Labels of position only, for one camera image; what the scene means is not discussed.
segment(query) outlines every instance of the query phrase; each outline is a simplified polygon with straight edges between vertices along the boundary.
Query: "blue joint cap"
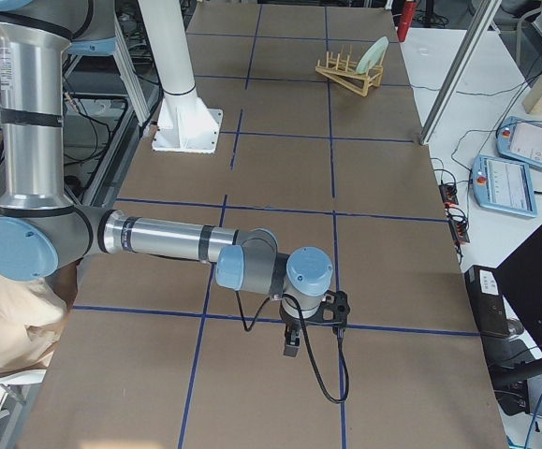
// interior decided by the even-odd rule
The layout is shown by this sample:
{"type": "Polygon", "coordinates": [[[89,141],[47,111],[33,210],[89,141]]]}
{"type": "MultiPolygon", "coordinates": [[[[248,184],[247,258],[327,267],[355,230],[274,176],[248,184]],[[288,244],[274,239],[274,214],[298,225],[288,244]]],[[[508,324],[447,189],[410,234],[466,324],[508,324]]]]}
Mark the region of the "blue joint cap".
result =
{"type": "Polygon", "coordinates": [[[14,11],[26,7],[34,0],[0,0],[0,11],[14,11]]]}
{"type": "Polygon", "coordinates": [[[243,285],[244,269],[243,248],[239,245],[228,245],[218,254],[214,278],[221,287],[237,291],[243,285]]]}
{"type": "Polygon", "coordinates": [[[14,281],[32,281],[58,268],[50,239],[19,218],[0,217],[0,274],[14,281]]]}
{"type": "Polygon", "coordinates": [[[318,248],[299,248],[287,259],[287,278],[299,292],[309,297],[324,295],[332,275],[333,264],[318,248]]]}
{"type": "Polygon", "coordinates": [[[116,48],[116,37],[110,37],[108,39],[73,42],[66,52],[79,56],[111,56],[116,48]]]}

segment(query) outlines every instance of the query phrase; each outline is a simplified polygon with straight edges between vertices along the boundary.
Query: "person's arm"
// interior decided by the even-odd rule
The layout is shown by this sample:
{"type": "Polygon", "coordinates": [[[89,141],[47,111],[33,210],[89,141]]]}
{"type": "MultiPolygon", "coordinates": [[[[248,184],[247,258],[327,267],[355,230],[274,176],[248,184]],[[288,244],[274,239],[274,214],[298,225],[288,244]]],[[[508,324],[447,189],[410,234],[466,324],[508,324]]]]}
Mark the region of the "person's arm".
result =
{"type": "Polygon", "coordinates": [[[77,265],[79,261],[71,262],[58,269],[56,280],[52,290],[66,304],[67,314],[73,307],[75,297],[77,296],[77,265]]]}

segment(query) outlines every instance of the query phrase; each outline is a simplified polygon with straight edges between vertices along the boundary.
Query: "power strip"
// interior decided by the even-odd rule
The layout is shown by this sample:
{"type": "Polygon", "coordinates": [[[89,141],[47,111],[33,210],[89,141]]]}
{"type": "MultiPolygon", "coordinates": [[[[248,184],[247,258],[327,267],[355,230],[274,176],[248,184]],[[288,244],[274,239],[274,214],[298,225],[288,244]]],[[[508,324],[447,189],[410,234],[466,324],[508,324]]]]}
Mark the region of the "power strip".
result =
{"type": "Polygon", "coordinates": [[[441,199],[446,208],[447,223],[449,224],[449,231],[451,232],[451,237],[454,239],[454,243],[470,243],[470,238],[466,232],[467,224],[463,222],[461,216],[455,210],[450,210],[450,208],[455,208],[459,205],[455,186],[442,183],[439,185],[439,194],[441,194],[441,199]]]}

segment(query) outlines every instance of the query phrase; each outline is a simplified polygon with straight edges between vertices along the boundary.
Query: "white table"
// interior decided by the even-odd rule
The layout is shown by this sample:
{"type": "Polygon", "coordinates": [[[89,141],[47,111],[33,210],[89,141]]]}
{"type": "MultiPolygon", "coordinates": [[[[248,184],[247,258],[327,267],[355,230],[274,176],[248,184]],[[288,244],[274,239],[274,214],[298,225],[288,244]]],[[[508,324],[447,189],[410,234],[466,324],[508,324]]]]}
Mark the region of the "white table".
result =
{"type": "MultiPolygon", "coordinates": [[[[410,82],[414,88],[420,120],[424,123],[437,92],[449,70],[451,62],[461,44],[463,30],[410,29],[406,41],[402,44],[403,58],[410,82]]],[[[442,121],[438,124],[429,146],[431,155],[440,158],[445,169],[451,171],[458,181],[468,179],[468,171],[456,164],[450,155],[458,145],[460,138],[471,129],[491,130],[497,127],[500,116],[515,94],[524,87],[520,86],[524,78],[512,57],[509,55],[500,37],[495,32],[488,32],[481,39],[475,55],[469,62],[458,86],[458,92],[452,97],[442,121]],[[519,86],[511,92],[495,96],[477,96],[464,93],[491,94],[519,86]]],[[[542,117],[529,116],[522,107],[522,99],[528,94],[525,89],[510,111],[506,114],[530,120],[542,120],[542,117]]],[[[456,157],[467,167],[471,167],[483,142],[481,154],[496,155],[494,133],[472,132],[460,143],[456,157]]],[[[436,172],[437,180],[441,173],[436,172]]],[[[542,172],[531,170],[535,190],[542,191],[542,172]]],[[[444,181],[450,177],[444,174],[444,181]]],[[[461,270],[472,265],[497,267],[514,251],[535,229],[542,224],[542,196],[536,198],[538,217],[525,219],[497,211],[480,208],[473,198],[472,191],[467,196],[467,184],[459,184],[458,199],[461,208],[469,212],[471,243],[462,246],[463,259],[461,270]]],[[[541,354],[534,351],[536,357],[541,354]]],[[[513,417],[502,413],[507,435],[520,447],[524,445],[530,416],[525,414],[513,417]]],[[[542,448],[542,431],[533,433],[530,447],[542,448]]]]}

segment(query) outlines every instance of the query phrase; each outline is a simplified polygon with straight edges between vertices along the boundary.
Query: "red object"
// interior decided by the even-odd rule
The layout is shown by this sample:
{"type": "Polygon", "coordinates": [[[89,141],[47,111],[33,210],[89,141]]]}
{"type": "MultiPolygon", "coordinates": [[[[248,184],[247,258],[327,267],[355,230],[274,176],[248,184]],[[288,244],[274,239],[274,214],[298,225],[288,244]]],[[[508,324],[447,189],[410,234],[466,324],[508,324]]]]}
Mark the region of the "red object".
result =
{"type": "Polygon", "coordinates": [[[403,4],[402,16],[400,18],[400,24],[398,25],[398,39],[400,42],[405,41],[408,29],[414,19],[415,12],[417,12],[417,2],[407,1],[403,4]]]}

